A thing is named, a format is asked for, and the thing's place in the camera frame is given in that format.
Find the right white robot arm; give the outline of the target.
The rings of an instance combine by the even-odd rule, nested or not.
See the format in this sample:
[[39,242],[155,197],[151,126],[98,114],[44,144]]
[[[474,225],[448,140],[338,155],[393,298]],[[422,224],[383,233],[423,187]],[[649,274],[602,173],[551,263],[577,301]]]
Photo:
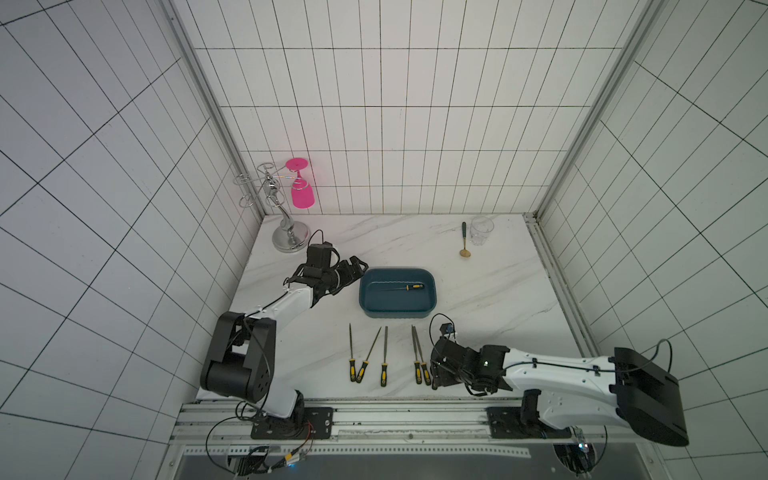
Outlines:
[[461,384],[480,397],[519,393],[514,422],[526,432],[614,426],[665,446],[690,443],[678,379],[633,349],[568,358],[501,345],[473,350],[442,337],[429,372],[436,388]]

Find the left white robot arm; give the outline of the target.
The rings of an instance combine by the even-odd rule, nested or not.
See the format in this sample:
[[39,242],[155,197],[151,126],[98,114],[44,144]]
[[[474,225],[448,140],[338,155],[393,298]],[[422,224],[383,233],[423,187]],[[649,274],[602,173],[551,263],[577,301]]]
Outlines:
[[300,392],[275,380],[277,333],[325,296],[360,280],[369,265],[356,256],[344,260],[329,242],[307,247],[306,261],[284,280],[284,292],[250,312],[227,311],[215,329],[200,373],[200,388],[250,404],[277,419],[294,415]]

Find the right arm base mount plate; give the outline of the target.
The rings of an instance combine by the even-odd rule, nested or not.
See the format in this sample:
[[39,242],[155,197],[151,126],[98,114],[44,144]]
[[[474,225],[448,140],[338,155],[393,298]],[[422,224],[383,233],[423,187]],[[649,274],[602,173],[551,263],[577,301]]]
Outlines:
[[569,428],[554,429],[540,420],[524,422],[520,407],[488,407],[485,409],[490,436],[504,440],[571,439]]

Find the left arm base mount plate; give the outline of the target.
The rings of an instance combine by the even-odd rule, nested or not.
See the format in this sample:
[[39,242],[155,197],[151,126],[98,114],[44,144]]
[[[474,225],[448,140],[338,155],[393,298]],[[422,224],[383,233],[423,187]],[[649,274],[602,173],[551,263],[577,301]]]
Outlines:
[[333,415],[331,407],[303,407],[290,417],[265,416],[254,422],[253,440],[326,440],[331,437]]

